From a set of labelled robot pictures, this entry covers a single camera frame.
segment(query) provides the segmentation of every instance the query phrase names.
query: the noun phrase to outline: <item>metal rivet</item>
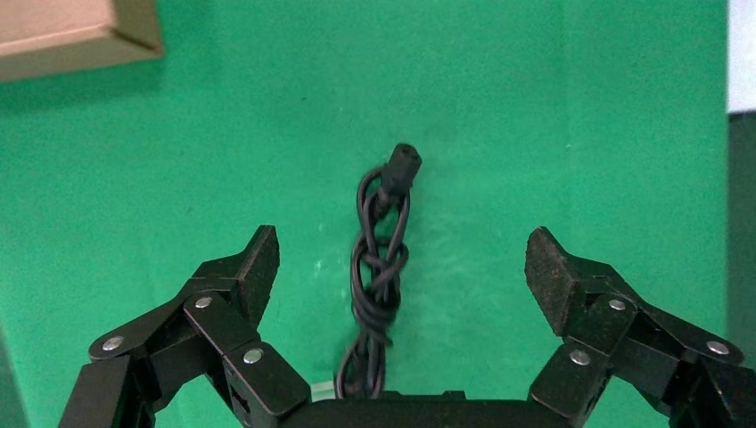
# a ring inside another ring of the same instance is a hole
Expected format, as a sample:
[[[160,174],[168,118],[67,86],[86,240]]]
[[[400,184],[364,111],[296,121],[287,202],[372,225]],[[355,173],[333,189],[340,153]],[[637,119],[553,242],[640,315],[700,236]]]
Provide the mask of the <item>metal rivet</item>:
[[[590,364],[590,356],[584,350],[570,352],[570,359],[578,366],[587,366]]]
[[[625,310],[625,302],[622,300],[611,299],[609,300],[609,306],[611,306],[612,309]]]
[[[123,336],[113,336],[103,343],[103,350],[115,350],[123,343]]]
[[[247,364],[255,364],[260,358],[262,358],[262,350],[259,348],[248,350],[247,353],[244,354],[244,362]]]
[[[720,354],[720,355],[727,355],[730,353],[730,350],[725,346],[724,343],[719,343],[716,341],[708,341],[706,342],[706,346],[709,347],[711,352]]]
[[[210,303],[212,302],[212,297],[202,297],[197,299],[197,301],[194,303],[194,306],[196,308],[207,308],[210,306]]]

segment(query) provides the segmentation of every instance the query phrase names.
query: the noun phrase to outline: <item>cable connector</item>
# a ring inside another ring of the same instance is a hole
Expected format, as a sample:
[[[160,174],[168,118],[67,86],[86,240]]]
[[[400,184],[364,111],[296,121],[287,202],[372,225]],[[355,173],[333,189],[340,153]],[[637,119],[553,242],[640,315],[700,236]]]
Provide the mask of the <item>cable connector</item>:
[[[381,189],[389,196],[404,196],[412,187],[423,160],[409,144],[397,144],[381,171]]]

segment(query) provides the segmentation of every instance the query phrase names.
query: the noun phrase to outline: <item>brown cardboard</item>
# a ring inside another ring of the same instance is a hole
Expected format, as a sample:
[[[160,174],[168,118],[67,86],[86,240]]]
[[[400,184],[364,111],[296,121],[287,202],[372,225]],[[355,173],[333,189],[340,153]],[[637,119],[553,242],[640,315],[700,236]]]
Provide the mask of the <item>brown cardboard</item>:
[[[154,0],[0,0],[0,81],[161,55]]]

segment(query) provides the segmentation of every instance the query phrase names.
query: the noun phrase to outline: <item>green surface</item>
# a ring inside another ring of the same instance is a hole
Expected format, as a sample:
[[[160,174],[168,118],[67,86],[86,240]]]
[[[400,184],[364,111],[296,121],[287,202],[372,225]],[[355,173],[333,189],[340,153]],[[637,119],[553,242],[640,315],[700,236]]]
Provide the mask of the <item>green surface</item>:
[[[168,56],[0,86],[0,295],[33,427],[89,343],[278,227],[263,337],[308,382],[354,333],[360,176],[424,165],[388,386],[524,398],[558,340],[528,233],[725,326],[725,2],[164,1]],[[664,426],[612,381],[589,427]],[[236,426],[204,380],[159,426]]]

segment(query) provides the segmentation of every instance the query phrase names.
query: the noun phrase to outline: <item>power cord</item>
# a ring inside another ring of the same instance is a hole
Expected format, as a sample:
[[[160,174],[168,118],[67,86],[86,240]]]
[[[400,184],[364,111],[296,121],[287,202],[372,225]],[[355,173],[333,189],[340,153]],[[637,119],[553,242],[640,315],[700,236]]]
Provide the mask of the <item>power cord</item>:
[[[409,144],[397,144],[389,162],[371,169],[357,187],[357,215],[362,231],[352,248],[352,314],[359,333],[336,373],[338,399],[377,399],[386,378],[386,347],[393,343],[387,332],[396,318],[401,293],[399,272],[409,258],[402,243],[409,219],[409,189],[422,160]],[[376,236],[375,228],[392,208],[399,212],[391,236]],[[360,265],[370,269],[363,284]]]

